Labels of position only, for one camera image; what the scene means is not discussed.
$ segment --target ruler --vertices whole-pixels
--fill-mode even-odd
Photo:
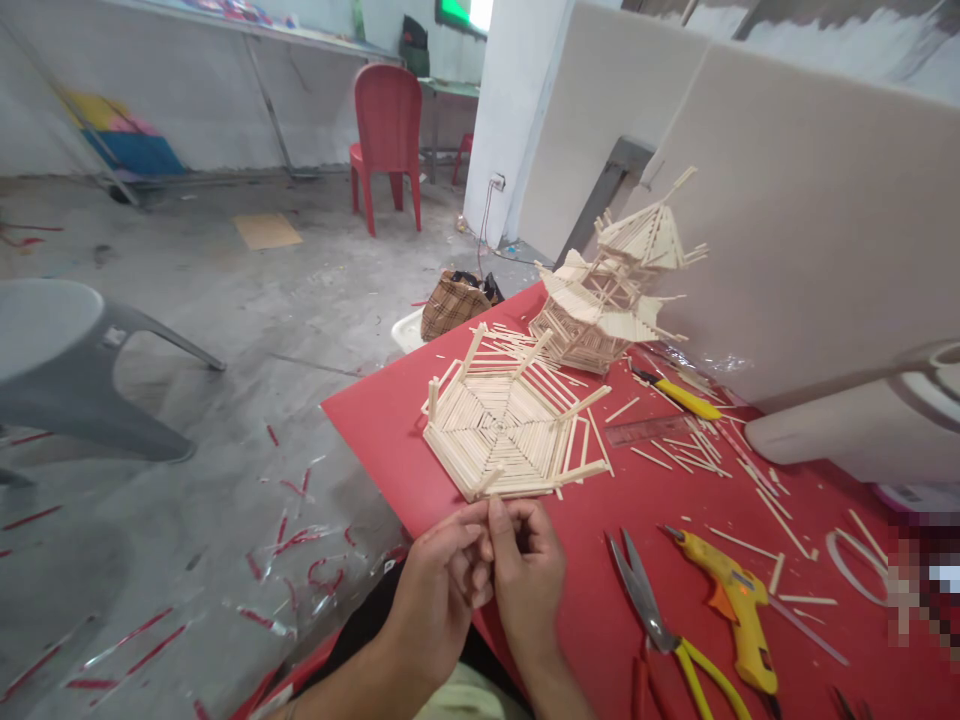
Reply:
[[[689,413],[669,415],[664,418],[641,420],[640,422],[623,425],[608,425],[603,431],[612,447],[623,447],[635,442],[655,440],[660,437],[689,435],[690,426],[687,425],[687,418],[690,417],[693,416]]]

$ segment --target window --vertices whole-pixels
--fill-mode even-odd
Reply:
[[[436,0],[437,24],[485,38],[490,30],[493,0]]]

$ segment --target white partition board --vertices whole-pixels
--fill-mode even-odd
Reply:
[[[520,208],[518,235],[563,249],[621,135],[657,147],[710,40],[635,13],[578,3]]]
[[[707,51],[650,162],[684,247],[661,315],[718,379],[774,410],[960,336],[960,110],[909,92]]]

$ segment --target yellow glue gun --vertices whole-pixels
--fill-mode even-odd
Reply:
[[[758,604],[769,604],[766,585],[703,538],[666,525],[662,528],[673,536],[688,560],[713,578],[714,592],[707,604],[733,625],[737,674],[747,685],[772,698],[777,692],[777,675],[757,615]]]

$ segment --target wooden model tower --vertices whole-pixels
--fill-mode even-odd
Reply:
[[[578,400],[537,357],[551,336],[529,338],[535,345],[521,354],[491,345],[498,332],[480,323],[463,361],[430,382],[423,437],[468,502],[545,495],[608,469],[586,462],[591,427],[578,413],[610,387]],[[478,352],[481,343],[492,352]],[[571,451],[581,427],[578,462]]]
[[[597,218],[598,253],[587,263],[576,250],[563,267],[540,267],[549,297],[530,323],[530,332],[547,337],[547,355],[562,365],[603,374],[635,342],[668,338],[686,340],[657,327],[663,304],[677,298],[647,293],[660,277],[707,256],[706,245],[684,253],[667,200],[696,168],[688,169],[660,202],[619,222],[610,210]]]

